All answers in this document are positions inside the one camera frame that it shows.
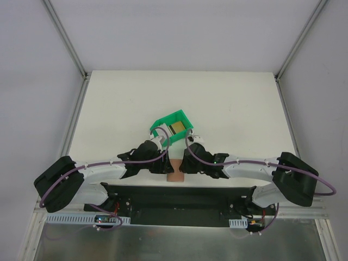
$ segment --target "green container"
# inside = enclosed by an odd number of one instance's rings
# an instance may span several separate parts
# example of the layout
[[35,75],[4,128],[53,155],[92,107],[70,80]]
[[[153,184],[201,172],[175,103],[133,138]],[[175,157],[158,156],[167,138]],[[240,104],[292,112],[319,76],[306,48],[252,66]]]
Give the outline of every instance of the green container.
[[[157,121],[154,122],[154,124],[151,126],[150,130],[152,130],[155,127],[158,127],[160,125],[162,125],[163,123],[166,124],[167,126],[172,125],[173,123],[176,123],[178,121],[181,121],[182,124],[185,127],[185,130],[174,134],[172,137],[169,137],[170,140],[170,144],[173,144],[173,142],[176,142],[180,139],[185,138],[186,136],[186,132],[188,129],[193,129],[193,126],[191,124],[191,122],[189,121],[189,119],[187,119],[186,115],[184,114],[183,110],[178,110],[175,113],[172,113],[168,116],[165,116]],[[158,133],[154,130],[153,131],[153,135],[155,137],[158,136]],[[167,140],[164,141],[163,146],[167,146]]]

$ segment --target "white tabletop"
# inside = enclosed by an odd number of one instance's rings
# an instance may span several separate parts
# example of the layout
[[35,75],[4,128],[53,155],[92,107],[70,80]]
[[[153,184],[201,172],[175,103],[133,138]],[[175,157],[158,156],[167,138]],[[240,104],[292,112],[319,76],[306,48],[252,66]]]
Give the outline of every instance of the white tabletop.
[[[183,109],[207,151],[241,157],[294,153],[272,73],[93,71],[69,155],[73,160],[108,160],[148,139],[155,120]],[[140,171],[109,184],[181,187],[250,187],[251,179],[185,175],[170,183],[165,175]]]

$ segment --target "metal frame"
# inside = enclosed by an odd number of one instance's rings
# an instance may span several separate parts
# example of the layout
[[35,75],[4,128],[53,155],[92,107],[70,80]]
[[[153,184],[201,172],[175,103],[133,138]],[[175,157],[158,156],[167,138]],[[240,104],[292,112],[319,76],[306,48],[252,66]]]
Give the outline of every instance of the metal frame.
[[[67,51],[69,52],[69,55],[71,56],[76,68],[78,69],[78,71],[80,72],[81,76],[84,79],[79,95],[76,100],[73,114],[70,118],[70,123],[64,138],[63,147],[61,148],[61,151],[60,151],[60,156],[64,156],[69,153],[74,131],[76,129],[76,125],[78,122],[78,117],[79,117],[83,100],[87,91],[90,74],[88,74],[85,71],[85,68],[82,62],[80,61],[76,53],[76,50],[73,47],[73,44],[71,43],[63,25],[61,24],[58,14],[55,11],[51,1],[50,0],[41,0],[41,1],[45,9],[47,10],[47,13],[50,19],[52,20],[63,44],[65,45]],[[279,80],[284,75],[293,57],[295,56],[295,54],[301,47],[301,44],[304,42],[306,36],[310,32],[310,30],[313,28],[314,23],[317,21],[318,17],[323,12],[324,8],[327,6],[329,1],[330,0],[319,0],[310,18],[306,22],[304,28],[301,30],[299,37],[296,39],[289,54],[287,55],[287,58],[285,59],[283,65],[281,66],[279,73],[277,73],[275,76],[275,81],[277,83],[279,96],[280,96],[285,117],[287,119],[287,123],[289,126],[291,139],[293,141],[296,155],[298,157],[300,156],[300,153],[299,153],[297,142],[294,136],[293,127],[291,124],[291,117],[289,115],[287,105],[282,94],[281,86],[279,85]],[[71,204],[67,208],[59,211],[58,213],[81,214],[81,213],[84,213],[83,205]],[[47,216],[47,212],[46,210],[39,208],[39,200],[38,200],[33,212],[33,216],[32,216],[26,237],[25,237],[23,247],[20,252],[20,260],[25,260],[25,261],[34,260],[35,253],[38,248],[41,232],[45,223],[44,221],[46,220],[46,216]],[[281,207],[279,209],[279,217],[285,218],[285,219],[315,219],[320,240],[321,240],[327,260],[341,260],[341,257],[337,248],[337,243],[335,241],[335,238],[331,229],[331,224],[328,219],[328,215],[326,213],[326,208],[321,198],[315,198],[313,201],[313,206],[311,208],[301,208],[291,203],[283,203],[281,204]]]

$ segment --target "white panel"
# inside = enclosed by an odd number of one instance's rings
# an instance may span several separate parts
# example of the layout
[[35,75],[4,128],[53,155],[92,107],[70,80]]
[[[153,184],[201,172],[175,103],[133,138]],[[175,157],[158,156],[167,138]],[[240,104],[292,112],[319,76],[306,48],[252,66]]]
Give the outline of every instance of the white panel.
[[277,72],[318,0],[53,0],[88,71]]
[[[264,159],[280,156],[282,151],[294,152],[272,73],[93,71],[70,156],[92,162],[137,148],[148,139],[155,120],[179,109],[211,153]],[[176,144],[175,150],[185,148],[184,140]],[[267,184],[201,174],[185,175],[185,182],[175,183],[147,170],[108,183],[183,187]]]
[[0,1],[0,260],[17,260],[82,84],[38,0]]
[[301,155],[337,188],[326,204],[342,260],[348,260],[347,25],[348,1],[331,1],[281,81]]

